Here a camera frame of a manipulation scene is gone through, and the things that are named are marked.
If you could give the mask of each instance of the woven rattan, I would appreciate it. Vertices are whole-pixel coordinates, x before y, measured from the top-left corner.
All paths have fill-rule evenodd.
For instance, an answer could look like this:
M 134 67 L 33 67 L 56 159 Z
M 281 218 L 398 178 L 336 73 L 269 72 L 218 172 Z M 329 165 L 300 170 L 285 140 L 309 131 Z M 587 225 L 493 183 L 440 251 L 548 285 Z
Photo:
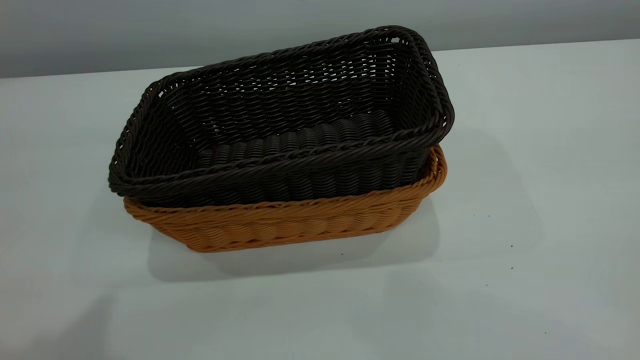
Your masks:
M 366 116 L 388 126 L 335 131 Z M 425 41 L 387 26 L 152 83 L 117 141 L 109 185 L 171 208 L 391 189 L 418 180 L 453 118 Z
M 358 196 L 252 205 L 150 208 L 125 198 L 126 210 L 200 252 L 249 249 L 379 233 L 397 226 L 447 176 L 439 145 L 432 148 L 424 178 L 393 190 Z

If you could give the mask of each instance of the basket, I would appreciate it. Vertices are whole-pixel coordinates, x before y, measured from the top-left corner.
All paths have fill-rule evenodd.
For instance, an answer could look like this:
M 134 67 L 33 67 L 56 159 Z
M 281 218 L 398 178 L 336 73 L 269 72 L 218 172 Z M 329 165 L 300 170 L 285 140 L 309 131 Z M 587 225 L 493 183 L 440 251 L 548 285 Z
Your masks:
M 109 186 L 169 208 L 391 189 L 419 179 L 453 119 L 422 37 L 387 26 L 152 83 Z
M 134 218 L 199 252 L 217 252 L 379 233 L 397 226 L 447 176 L 439 145 L 424 177 L 411 185 L 359 196 L 252 205 L 150 208 L 125 198 Z

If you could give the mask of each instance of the stacked baskets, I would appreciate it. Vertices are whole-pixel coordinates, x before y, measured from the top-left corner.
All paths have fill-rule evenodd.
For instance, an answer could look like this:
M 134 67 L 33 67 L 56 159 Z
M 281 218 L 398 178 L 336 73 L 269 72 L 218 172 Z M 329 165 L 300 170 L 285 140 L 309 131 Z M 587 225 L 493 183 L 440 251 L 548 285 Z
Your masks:
M 197 251 L 380 232 L 444 181 L 453 118 L 424 40 L 387 26 L 152 83 L 109 185 Z

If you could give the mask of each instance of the gray wall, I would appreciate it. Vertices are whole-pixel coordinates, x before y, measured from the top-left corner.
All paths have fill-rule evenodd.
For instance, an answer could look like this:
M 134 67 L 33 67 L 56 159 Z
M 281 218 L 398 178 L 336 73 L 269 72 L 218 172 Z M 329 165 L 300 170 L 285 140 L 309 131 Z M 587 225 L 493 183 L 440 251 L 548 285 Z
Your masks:
M 205 65 L 398 24 L 432 49 L 640 37 L 640 0 L 2 0 L 0 77 Z

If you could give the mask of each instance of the wicker basket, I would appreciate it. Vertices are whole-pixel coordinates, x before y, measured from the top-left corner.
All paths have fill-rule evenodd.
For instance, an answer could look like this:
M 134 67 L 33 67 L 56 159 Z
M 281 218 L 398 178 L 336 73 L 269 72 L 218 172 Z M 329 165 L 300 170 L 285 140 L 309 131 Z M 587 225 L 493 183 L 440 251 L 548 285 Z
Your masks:
M 360 195 L 418 180 L 453 119 L 422 37 L 387 26 L 152 83 L 109 185 L 170 208 Z
M 388 230 L 411 215 L 447 176 L 439 145 L 427 164 L 424 178 L 414 184 L 359 196 L 187 209 L 124 202 L 134 218 L 200 252 L 343 238 Z

